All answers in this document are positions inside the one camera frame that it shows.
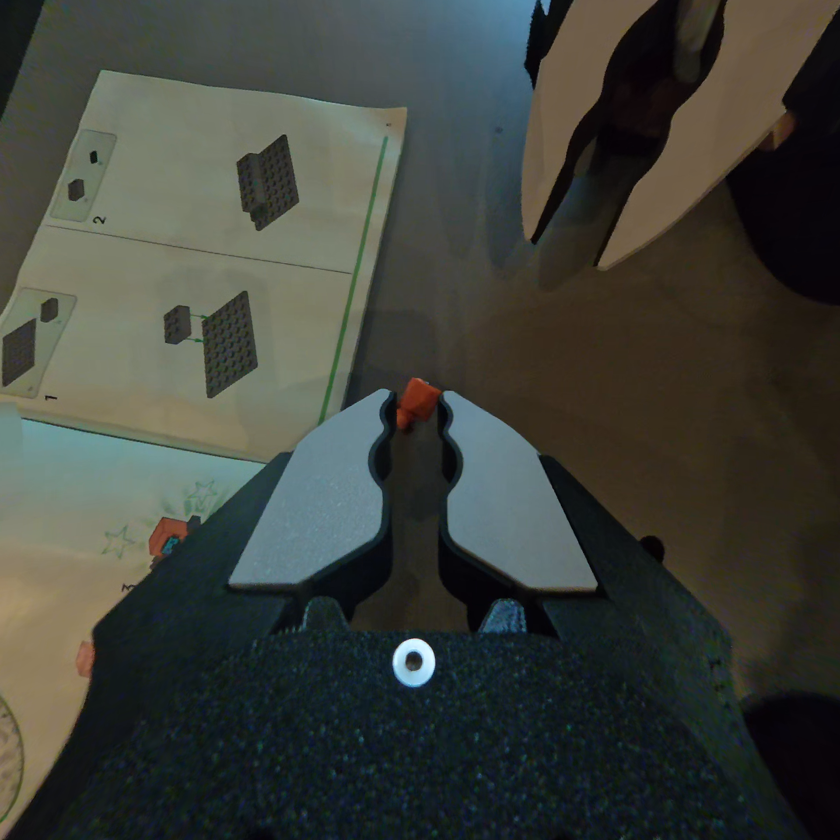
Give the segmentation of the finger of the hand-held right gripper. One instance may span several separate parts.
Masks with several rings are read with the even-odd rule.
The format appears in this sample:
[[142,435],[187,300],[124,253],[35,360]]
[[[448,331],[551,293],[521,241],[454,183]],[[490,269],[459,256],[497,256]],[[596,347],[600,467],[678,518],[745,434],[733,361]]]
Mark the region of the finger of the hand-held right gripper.
[[521,224],[536,244],[574,168],[605,124],[624,72],[664,42],[664,3],[551,2],[535,8],[528,68],[535,69],[521,166]]
[[784,115],[784,94],[837,10],[838,1],[724,4],[717,57],[628,194],[599,270],[670,229],[771,132]]

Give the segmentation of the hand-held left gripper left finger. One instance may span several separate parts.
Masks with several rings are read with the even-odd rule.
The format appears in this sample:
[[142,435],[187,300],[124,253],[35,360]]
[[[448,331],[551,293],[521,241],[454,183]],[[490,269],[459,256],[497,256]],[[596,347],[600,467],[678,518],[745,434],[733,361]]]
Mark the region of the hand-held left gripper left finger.
[[382,545],[394,425],[395,394],[381,389],[300,441],[230,575],[231,589],[314,592]]

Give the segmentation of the orange toy brick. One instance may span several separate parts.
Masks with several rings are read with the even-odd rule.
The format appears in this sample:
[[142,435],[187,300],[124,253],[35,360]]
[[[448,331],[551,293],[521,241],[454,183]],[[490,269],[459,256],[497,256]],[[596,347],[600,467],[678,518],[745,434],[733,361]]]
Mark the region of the orange toy brick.
[[418,377],[412,378],[406,385],[402,398],[398,401],[395,420],[399,430],[408,434],[418,423],[425,423],[435,414],[442,392]]

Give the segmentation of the white instruction booklet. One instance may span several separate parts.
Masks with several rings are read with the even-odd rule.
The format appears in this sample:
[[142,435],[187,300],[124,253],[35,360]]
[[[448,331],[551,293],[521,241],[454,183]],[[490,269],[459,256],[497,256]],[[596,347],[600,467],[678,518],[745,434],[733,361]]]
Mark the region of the white instruction booklet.
[[340,410],[405,129],[99,73],[2,310],[2,837],[100,617]]

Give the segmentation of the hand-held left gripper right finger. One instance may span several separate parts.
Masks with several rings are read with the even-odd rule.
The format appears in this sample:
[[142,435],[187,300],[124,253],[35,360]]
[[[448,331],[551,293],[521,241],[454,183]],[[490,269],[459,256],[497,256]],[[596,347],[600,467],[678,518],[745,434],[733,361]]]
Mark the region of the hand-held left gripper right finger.
[[500,583],[533,594],[593,594],[595,573],[540,452],[456,392],[440,397],[448,483],[444,536]]

